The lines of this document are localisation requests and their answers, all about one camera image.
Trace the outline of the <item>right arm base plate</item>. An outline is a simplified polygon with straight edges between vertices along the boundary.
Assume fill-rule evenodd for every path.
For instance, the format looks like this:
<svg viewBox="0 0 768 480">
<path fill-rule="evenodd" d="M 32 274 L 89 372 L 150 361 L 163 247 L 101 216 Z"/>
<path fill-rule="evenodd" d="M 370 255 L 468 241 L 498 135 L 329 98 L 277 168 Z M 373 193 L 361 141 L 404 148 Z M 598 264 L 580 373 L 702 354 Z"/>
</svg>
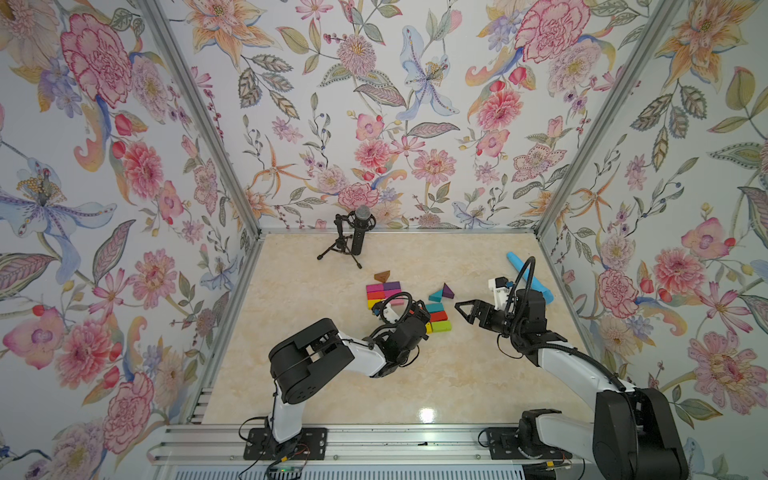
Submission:
<svg viewBox="0 0 768 480">
<path fill-rule="evenodd" d="M 486 448 L 492 460 L 570 460 L 572 454 L 564 450 L 540 445 L 532 437 L 520 433 L 517 427 L 488 427 L 478 435 L 478 443 Z"/>
</svg>

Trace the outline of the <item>red block front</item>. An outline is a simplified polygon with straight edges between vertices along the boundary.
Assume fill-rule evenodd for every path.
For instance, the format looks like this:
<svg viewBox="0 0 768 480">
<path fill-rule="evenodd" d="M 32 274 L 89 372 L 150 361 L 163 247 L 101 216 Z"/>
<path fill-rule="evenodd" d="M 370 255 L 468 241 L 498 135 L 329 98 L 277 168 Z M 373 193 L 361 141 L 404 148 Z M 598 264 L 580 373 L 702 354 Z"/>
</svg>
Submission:
<svg viewBox="0 0 768 480">
<path fill-rule="evenodd" d="M 445 311 L 433 312 L 430 315 L 430 321 L 432 323 L 446 321 L 447 319 L 448 315 Z"/>
</svg>

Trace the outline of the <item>lime green block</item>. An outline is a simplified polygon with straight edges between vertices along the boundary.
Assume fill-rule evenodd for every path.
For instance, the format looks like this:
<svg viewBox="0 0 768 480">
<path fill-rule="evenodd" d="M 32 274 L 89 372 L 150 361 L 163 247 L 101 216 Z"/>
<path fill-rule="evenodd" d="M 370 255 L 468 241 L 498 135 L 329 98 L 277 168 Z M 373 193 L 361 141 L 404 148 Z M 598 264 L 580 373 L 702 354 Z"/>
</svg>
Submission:
<svg viewBox="0 0 768 480">
<path fill-rule="evenodd" d="M 430 326 L 433 333 L 449 332 L 452 330 L 452 323 L 449 320 L 431 322 Z"/>
</svg>

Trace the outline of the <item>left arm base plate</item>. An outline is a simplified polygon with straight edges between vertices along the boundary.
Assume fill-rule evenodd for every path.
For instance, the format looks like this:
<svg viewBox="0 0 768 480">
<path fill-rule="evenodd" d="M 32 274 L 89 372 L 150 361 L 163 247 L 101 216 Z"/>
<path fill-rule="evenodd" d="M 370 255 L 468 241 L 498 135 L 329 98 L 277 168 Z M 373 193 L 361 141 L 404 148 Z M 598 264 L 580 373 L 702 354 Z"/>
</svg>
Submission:
<svg viewBox="0 0 768 480">
<path fill-rule="evenodd" d="M 299 435 L 278 443 L 266 427 L 248 432 L 243 458 L 255 460 L 324 460 L 328 446 L 327 428 L 303 428 Z"/>
</svg>

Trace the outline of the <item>brown triangle block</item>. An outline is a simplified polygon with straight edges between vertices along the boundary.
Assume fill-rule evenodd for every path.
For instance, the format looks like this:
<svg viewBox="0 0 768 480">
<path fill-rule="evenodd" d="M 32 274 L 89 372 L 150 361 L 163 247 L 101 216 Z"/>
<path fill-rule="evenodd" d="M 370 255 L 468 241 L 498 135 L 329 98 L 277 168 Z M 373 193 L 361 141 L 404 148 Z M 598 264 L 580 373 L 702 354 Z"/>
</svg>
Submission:
<svg viewBox="0 0 768 480">
<path fill-rule="evenodd" d="M 386 283 L 389 280 L 390 275 L 391 275 L 390 270 L 381 271 L 374 274 L 374 280 L 380 283 Z"/>
</svg>

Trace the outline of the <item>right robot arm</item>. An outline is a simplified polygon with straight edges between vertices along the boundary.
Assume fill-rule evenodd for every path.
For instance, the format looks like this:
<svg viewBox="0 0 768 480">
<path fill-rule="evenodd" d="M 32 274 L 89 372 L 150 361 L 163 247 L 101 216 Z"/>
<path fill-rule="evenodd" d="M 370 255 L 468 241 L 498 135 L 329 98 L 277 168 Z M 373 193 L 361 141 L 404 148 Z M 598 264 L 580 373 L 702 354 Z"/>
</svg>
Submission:
<svg viewBox="0 0 768 480">
<path fill-rule="evenodd" d="M 619 378 L 549 329 L 542 293 L 521 289 L 502 300 L 458 302 L 469 324 L 510 341 L 518 355 L 558 378 L 591 409 L 589 422 L 557 409 L 522 413 L 518 450 L 528 458 L 560 452 L 593 464 L 605 479 L 686 479 L 689 463 L 666 397 Z"/>
</svg>

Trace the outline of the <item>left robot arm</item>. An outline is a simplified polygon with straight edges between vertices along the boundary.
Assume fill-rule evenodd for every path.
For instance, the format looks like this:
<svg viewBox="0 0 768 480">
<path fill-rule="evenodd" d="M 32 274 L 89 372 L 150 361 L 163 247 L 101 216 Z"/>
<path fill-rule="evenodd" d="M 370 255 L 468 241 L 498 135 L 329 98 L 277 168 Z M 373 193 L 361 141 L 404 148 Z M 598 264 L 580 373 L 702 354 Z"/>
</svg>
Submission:
<svg viewBox="0 0 768 480">
<path fill-rule="evenodd" d="M 430 313 L 423 301 L 396 293 L 377 302 L 373 314 L 382 324 L 362 339 L 322 318 L 273 347 L 268 359 L 276 394 L 267 425 L 276 443 L 299 436 L 305 403 L 340 373 L 380 379 L 418 357 L 420 343 L 429 338 Z"/>
</svg>

